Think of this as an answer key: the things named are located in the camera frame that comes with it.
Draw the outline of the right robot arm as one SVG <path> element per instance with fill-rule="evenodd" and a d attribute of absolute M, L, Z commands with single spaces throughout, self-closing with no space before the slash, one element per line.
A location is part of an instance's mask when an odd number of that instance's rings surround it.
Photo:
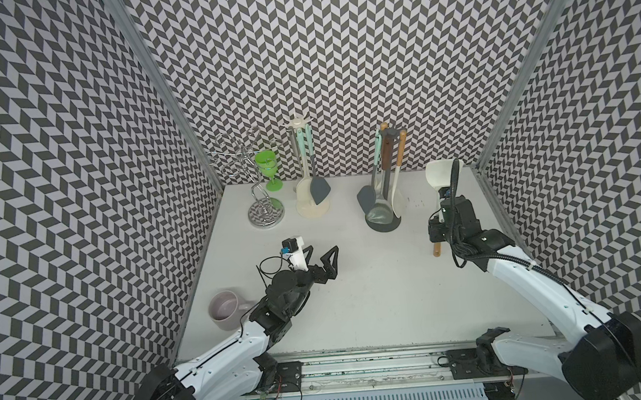
<path fill-rule="evenodd" d="M 520 335 L 493 327 L 475 341 L 482 376 L 537 371 L 566 382 L 582 399 L 616 400 L 641 387 L 641 320 L 578 294 L 501 231 L 483 229 L 470 200 L 448 196 L 428 219 L 431 242 L 446 242 L 459 268 L 472 263 L 514 289 L 559 334 Z"/>

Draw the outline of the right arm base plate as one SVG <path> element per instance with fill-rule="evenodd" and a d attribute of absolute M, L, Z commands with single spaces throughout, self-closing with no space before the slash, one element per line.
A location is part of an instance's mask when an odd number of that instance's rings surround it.
<path fill-rule="evenodd" d="M 447 350 L 437 364 L 449 368 L 456 379 L 523 376 L 527 368 L 503 364 L 491 349 L 469 348 Z"/>

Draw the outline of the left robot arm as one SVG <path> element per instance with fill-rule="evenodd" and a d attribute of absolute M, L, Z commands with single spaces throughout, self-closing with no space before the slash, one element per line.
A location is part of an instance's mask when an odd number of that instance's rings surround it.
<path fill-rule="evenodd" d="M 193 360 L 169 367 L 162 363 L 144 378 L 132 400 L 234 400 L 274 383 L 277 362 L 269 349 L 290 330 L 315 284 L 338 276 L 339 248 L 310 262 L 314 248 L 302 238 L 282 242 L 286 269 L 275 273 L 265 295 L 241 315 L 240 328 Z"/>

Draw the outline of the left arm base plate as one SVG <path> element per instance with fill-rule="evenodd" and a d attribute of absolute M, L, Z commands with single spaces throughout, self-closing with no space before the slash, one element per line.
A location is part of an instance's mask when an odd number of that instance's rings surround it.
<path fill-rule="evenodd" d="M 301 361 L 267 365 L 263 368 L 263 374 L 255 392 L 283 394 L 300 391 L 303 366 Z"/>

